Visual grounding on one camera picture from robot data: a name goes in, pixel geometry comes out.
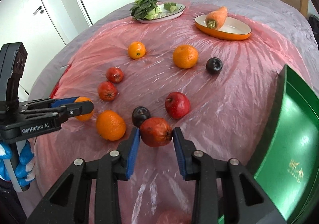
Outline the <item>blue gloved left hand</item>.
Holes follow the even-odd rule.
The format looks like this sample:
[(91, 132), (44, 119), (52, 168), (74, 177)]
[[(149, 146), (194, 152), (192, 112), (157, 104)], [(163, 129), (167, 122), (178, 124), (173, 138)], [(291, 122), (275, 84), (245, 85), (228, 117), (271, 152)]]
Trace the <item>blue gloved left hand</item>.
[[(17, 160), (18, 164), (14, 167), (14, 173), (19, 185), (25, 188), (35, 180), (36, 167), (35, 155), (29, 141), (23, 140), (23, 145), (19, 154), (19, 159)], [(11, 181), (4, 160), (11, 160), (13, 154), (10, 145), (1, 141), (1, 181)]]

